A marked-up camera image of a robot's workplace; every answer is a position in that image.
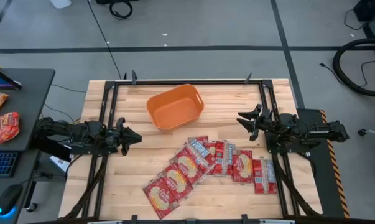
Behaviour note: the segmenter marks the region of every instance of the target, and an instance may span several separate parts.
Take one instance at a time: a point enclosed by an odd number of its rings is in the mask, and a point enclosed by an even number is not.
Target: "orange basket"
[[[171,131],[195,121],[204,110],[197,89],[185,84],[147,100],[152,123],[161,131]]]

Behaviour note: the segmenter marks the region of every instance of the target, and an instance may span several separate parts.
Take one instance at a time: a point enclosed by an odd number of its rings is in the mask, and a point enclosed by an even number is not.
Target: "keyboard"
[[[12,177],[19,152],[0,152],[0,177]]]

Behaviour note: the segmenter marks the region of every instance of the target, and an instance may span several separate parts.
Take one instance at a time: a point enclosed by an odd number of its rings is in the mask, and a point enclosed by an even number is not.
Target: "gray desk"
[[[45,103],[55,75],[49,69],[4,69],[10,78],[22,83],[22,90],[3,90],[9,98],[0,109],[0,115],[16,111],[20,115],[20,133],[9,142],[0,145],[1,150],[22,151],[13,177],[0,178],[0,196],[3,190],[11,184],[18,184],[32,177],[40,152],[29,149],[35,122]],[[31,181],[23,184],[21,196],[16,203],[16,209],[6,217],[0,217],[0,224],[16,223],[29,192]]]

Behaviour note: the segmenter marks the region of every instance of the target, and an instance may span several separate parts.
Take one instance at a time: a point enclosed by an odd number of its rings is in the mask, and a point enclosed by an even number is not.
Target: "blue light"
[[[12,208],[12,210],[5,214],[5,215],[0,215],[0,218],[10,218],[16,213],[16,206]]]

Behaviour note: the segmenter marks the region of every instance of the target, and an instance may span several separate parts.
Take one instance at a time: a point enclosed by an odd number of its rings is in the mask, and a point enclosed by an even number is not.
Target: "black metal frame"
[[[113,126],[113,121],[114,121],[114,114],[115,114],[115,109],[116,109],[116,102],[117,102],[117,96],[118,96],[118,88],[119,86],[123,85],[183,85],[183,84],[192,84],[192,85],[257,85],[259,87],[259,92],[261,94],[261,101],[262,105],[264,108],[268,108],[267,100],[266,100],[266,94],[265,94],[265,88],[269,90],[270,98],[271,98],[271,108],[274,110],[274,116],[275,119],[278,119],[279,112],[278,112],[278,107],[277,107],[277,102],[275,100],[275,94],[274,94],[274,89],[273,89],[273,84],[272,80],[122,80],[122,81],[106,81],[104,85],[104,93],[103,93],[103,99],[101,102],[101,109],[100,109],[100,116],[99,116],[99,121],[103,122],[104,121],[104,115],[106,112],[106,105],[107,105],[107,100],[108,100],[108,94],[110,89],[113,89],[113,97],[111,100],[111,107],[110,107],[110,112],[109,112],[109,119],[108,119],[108,127]],[[284,169],[287,177],[289,180],[293,183],[292,180],[292,172],[290,169],[290,163],[288,159],[287,154],[282,155],[283,162],[284,162]],[[95,170],[96,170],[96,165],[97,165],[97,156],[92,156],[91,160],[91,165],[90,165],[90,171],[89,171],[89,176],[88,176],[88,183],[87,186],[89,186],[92,181],[93,177],[95,176]],[[108,156],[104,155],[102,157],[102,162],[107,164]],[[277,153],[272,153],[272,160],[273,163],[278,162],[279,158]],[[287,203],[285,199],[285,193],[284,193],[284,186],[281,178],[279,177],[280,175],[278,174],[278,171],[275,169],[275,176],[276,176],[276,181],[277,181],[277,193],[280,199],[280,207],[281,207],[281,212],[283,217],[289,216],[288,213],[288,208],[287,208]],[[100,178],[100,181],[98,183],[98,193],[96,197],[96,202],[95,202],[95,209],[94,209],[94,218],[99,219],[100,215],[100,207],[101,207],[101,200],[103,197],[103,187],[104,187],[104,179],[105,175],[103,175]],[[294,198],[294,196],[291,194],[291,199],[292,199],[292,207],[294,209],[294,215],[300,215],[299,213],[299,206]],[[82,210],[82,217],[86,218],[88,216],[88,211],[89,211],[89,203],[90,201],[88,200]],[[123,222],[131,222],[135,223],[137,220],[137,217],[131,218],[131,220],[123,220]],[[162,222],[171,222],[171,223],[178,223],[178,222],[187,222],[188,220],[162,220]],[[221,223],[257,223],[258,219],[248,219],[246,215],[242,215],[241,220],[200,220],[200,223],[202,221],[208,222],[208,223],[213,223],[213,222],[221,222]]]

